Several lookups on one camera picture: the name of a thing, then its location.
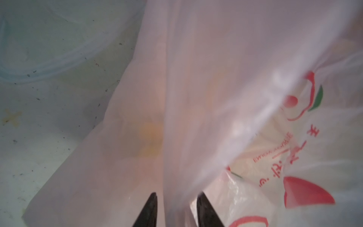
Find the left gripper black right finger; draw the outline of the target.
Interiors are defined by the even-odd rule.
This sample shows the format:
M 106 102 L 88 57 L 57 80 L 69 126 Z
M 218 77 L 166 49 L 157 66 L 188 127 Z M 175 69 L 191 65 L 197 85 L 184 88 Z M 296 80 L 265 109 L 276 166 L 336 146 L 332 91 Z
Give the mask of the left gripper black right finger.
M 204 193 L 197 197 L 197 218 L 199 227 L 224 227 L 224 224 Z

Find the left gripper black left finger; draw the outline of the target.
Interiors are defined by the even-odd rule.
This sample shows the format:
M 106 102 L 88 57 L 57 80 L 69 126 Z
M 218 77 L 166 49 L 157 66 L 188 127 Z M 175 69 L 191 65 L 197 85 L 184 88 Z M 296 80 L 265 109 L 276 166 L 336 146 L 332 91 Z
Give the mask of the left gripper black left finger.
M 140 214 L 136 218 L 133 227 L 156 227 L 157 226 L 158 199 L 157 193 L 150 194 Z

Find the pink plastic bag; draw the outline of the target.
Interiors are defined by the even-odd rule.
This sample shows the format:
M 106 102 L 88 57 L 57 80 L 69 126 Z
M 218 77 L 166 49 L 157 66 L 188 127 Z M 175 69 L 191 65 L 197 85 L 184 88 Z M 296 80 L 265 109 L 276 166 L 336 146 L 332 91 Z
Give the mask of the pink plastic bag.
M 148 1 L 103 121 L 29 227 L 363 224 L 362 1 Z

